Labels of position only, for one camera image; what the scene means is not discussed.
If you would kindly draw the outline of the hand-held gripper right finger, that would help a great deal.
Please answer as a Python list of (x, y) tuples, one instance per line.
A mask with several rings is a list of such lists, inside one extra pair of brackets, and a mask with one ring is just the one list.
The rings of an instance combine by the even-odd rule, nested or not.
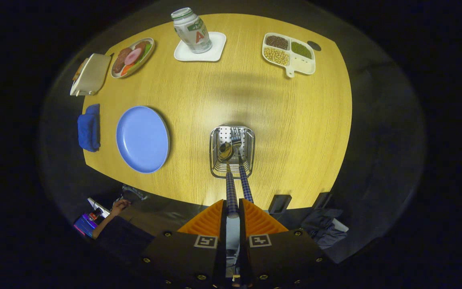
[(328, 258), (301, 228), (287, 229), (247, 199), (239, 201), (239, 266), (248, 289), (309, 289), (328, 273)]

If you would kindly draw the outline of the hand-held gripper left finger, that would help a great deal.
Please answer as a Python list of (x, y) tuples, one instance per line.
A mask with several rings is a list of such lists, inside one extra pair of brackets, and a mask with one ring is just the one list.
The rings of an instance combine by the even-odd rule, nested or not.
[(176, 231), (164, 230), (141, 252), (141, 273), (163, 289), (221, 289), (226, 268), (226, 201)]

